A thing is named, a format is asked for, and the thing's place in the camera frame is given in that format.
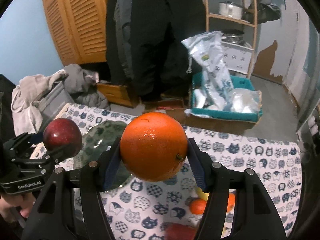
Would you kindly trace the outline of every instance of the yellow fruit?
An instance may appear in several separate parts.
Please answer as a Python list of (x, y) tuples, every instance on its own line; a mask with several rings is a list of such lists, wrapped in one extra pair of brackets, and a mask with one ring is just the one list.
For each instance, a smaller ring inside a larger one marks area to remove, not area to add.
[(196, 193), (199, 198), (208, 201), (209, 193), (204, 193), (199, 187), (196, 187)]

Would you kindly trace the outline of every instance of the cooking pot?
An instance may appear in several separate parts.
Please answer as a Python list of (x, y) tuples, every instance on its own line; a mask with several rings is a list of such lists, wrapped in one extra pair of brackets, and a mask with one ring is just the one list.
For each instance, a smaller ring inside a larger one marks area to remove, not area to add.
[(222, 31), (223, 41), (229, 42), (232, 44), (242, 45), (244, 44), (243, 35), (244, 32), (236, 29), (226, 29)]
[(243, 9), (240, 5), (226, 1), (219, 3), (219, 13), (223, 16), (240, 20), (242, 18)]

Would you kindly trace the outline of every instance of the wooden drawer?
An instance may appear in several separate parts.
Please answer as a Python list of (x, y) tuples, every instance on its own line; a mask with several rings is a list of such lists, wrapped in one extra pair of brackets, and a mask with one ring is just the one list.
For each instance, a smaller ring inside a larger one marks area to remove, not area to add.
[(110, 103), (118, 105), (136, 107), (139, 98), (134, 94), (134, 90), (128, 86), (115, 86), (109, 84), (97, 84), (97, 89), (109, 100)]

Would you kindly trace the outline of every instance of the human hand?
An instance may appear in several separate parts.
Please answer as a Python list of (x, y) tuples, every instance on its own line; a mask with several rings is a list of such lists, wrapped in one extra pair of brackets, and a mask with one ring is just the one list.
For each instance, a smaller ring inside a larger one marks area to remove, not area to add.
[(0, 214), (7, 222), (14, 222), (16, 219), (10, 212), (12, 207), (21, 207), (20, 214), (22, 217), (27, 218), (36, 201), (32, 193), (23, 195), (7, 195), (1, 194), (0, 198)]

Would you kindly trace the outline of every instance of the cat print tablecloth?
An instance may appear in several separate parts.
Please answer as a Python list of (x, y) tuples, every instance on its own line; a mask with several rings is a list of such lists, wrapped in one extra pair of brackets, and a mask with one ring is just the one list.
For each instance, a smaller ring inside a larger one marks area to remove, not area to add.
[[(105, 120), (128, 124), (134, 116), (78, 104), (67, 104), (57, 116), (76, 122), (82, 133)], [(201, 151), (228, 169), (244, 171), (252, 168), (260, 177), (275, 204), (287, 235), (298, 212), (301, 193), (300, 150), (296, 143), (236, 136), (227, 133), (184, 127), (188, 138), (194, 138)], [(32, 157), (45, 153), (39, 144)], [(60, 166), (73, 167), (73, 159)], [(201, 215), (192, 215), (188, 206), (197, 198), (196, 182), (188, 160), (172, 178), (157, 182), (133, 179), (122, 188), (101, 193), (108, 221), (116, 239), (164, 240), (170, 223), (196, 226)], [(75, 191), (77, 218), (83, 219), (79, 190)], [(226, 214), (222, 237), (230, 234), (233, 211)]]

